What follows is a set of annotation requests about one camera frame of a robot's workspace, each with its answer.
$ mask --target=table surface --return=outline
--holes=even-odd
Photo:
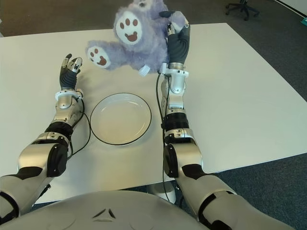
[[[46,202],[83,193],[162,181],[157,75],[142,78],[130,67],[109,72],[86,58],[89,40],[115,40],[112,30],[34,34],[0,39],[0,175],[16,173],[22,149],[49,125],[59,90],[59,67],[67,53],[83,58],[77,87],[86,113],[118,92],[142,97],[152,111],[143,137],[111,146],[92,136],[88,146],[55,178]],[[193,25],[186,70],[185,107],[204,159],[204,171],[219,172],[307,152],[307,104],[230,26]],[[83,119],[72,141],[86,142]]]

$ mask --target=teddy bear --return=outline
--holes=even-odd
[[[151,5],[144,10],[140,7],[141,3]],[[118,42],[88,43],[86,53],[93,64],[106,70],[130,65],[142,76],[157,72],[162,63],[168,61],[165,40],[167,25],[172,22],[182,28],[186,21],[179,11],[169,18],[158,17],[158,11],[162,8],[156,3],[163,1],[135,0],[129,7],[121,8],[116,14],[113,28]]]

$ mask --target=gray carpet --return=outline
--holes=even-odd
[[[112,28],[118,7],[131,1],[1,0],[0,31],[4,36],[13,36]],[[192,24],[228,23],[307,100],[307,27],[300,23],[300,16],[272,0],[250,0],[249,4],[260,15],[248,22],[239,11],[225,15],[225,5],[235,0],[165,2],[170,9],[182,11]],[[259,210],[305,230],[306,165],[304,154],[222,172],[218,176]],[[135,189],[146,191],[145,187]]]

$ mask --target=office chair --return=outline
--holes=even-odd
[[[234,10],[240,10],[241,12],[244,11],[246,13],[246,17],[244,18],[245,21],[249,19],[249,10],[255,12],[254,17],[257,17],[260,12],[254,8],[251,8],[247,5],[248,0],[240,0],[240,3],[229,3],[226,5],[226,8],[228,9],[229,6],[234,6],[234,8],[231,8],[227,10],[226,15],[229,15],[230,11]]]

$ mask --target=black cable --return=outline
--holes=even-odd
[[[77,152],[79,152],[79,151],[81,151],[81,150],[83,150],[84,148],[85,148],[85,146],[88,144],[88,142],[90,141],[90,139],[91,139],[91,124],[90,124],[90,120],[89,120],[89,118],[88,118],[88,116],[85,114],[85,105],[84,105],[84,101],[83,101],[83,99],[81,99],[81,102],[82,102],[82,115],[81,115],[81,117],[78,119],[78,121],[72,126],[72,128],[74,128],[78,123],[79,123],[79,121],[83,118],[83,116],[85,115],[85,117],[86,117],[86,119],[87,119],[87,123],[88,123],[88,126],[89,126],[89,136],[88,136],[88,140],[87,140],[87,142],[86,142],[86,144],[81,148],[81,149],[79,149],[78,151],[76,151],[76,152],[73,152],[73,147],[72,147],[72,141],[71,141],[71,138],[70,138],[70,140],[69,140],[69,145],[70,145],[70,148],[71,148],[71,155],[67,158],[67,160],[69,160],[73,155],[75,155]]]
[[[161,122],[162,122],[162,138],[163,138],[163,142],[162,143],[163,143],[163,149],[164,149],[164,147],[165,147],[165,142],[164,142],[165,129],[164,129],[164,123],[163,123],[162,109],[161,109],[161,106],[160,106],[160,100],[159,100],[159,94],[158,94],[158,84],[159,84],[160,76],[161,76],[161,74],[159,74],[158,78],[157,78],[157,82],[156,82],[156,86],[155,86],[155,93],[156,93],[156,98],[157,98],[159,112],[160,112],[160,117],[161,117]],[[167,102],[168,102],[168,97],[169,97],[169,77],[167,77],[167,79],[168,79],[168,93],[167,93],[167,99],[166,99],[166,104],[165,104],[165,113],[164,113],[164,115],[166,114]],[[167,200],[170,202],[170,200],[169,200],[169,198],[167,196],[166,188],[165,188],[163,165],[162,165],[162,181],[163,181],[163,189],[164,189],[165,196],[166,196]]]
[[[84,115],[85,106],[84,106],[84,101],[83,101],[83,99],[81,99],[81,102],[82,102],[82,115],[81,115],[81,117],[79,118],[79,120],[78,120],[75,124],[72,125],[71,128],[74,128],[74,127],[79,123],[79,121],[81,121],[81,119],[82,119],[82,117],[83,117],[83,115]]]
[[[162,109],[161,109],[161,106],[160,106],[159,93],[158,93],[158,84],[159,84],[160,76],[161,76],[161,74],[159,73],[158,78],[157,78],[157,83],[155,84],[155,95],[157,97],[161,121],[163,122]]]
[[[71,154],[70,154],[70,156],[67,158],[67,160],[69,160],[69,159],[72,157],[72,155],[73,155],[73,147],[72,147],[71,138],[69,139],[69,146],[70,146],[70,148],[71,148]]]
[[[85,148],[85,146],[87,146],[88,142],[90,142],[90,139],[91,139],[91,123],[90,123],[90,119],[88,119],[88,116],[87,116],[86,114],[84,114],[84,115],[85,115],[85,117],[86,117],[86,119],[87,119],[87,122],[88,122],[90,134],[89,134],[89,136],[88,136],[88,139],[87,139],[87,142],[85,143],[85,145],[84,145],[81,149],[79,149],[78,151],[74,152],[74,153],[72,154],[72,156],[75,155],[77,152],[80,152],[81,150],[83,150],[83,149]]]
[[[184,196],[182,195],[182,197],[180,199],[180,202],[179,202],[179,208],[182,208],[183,200],[184,200]]]

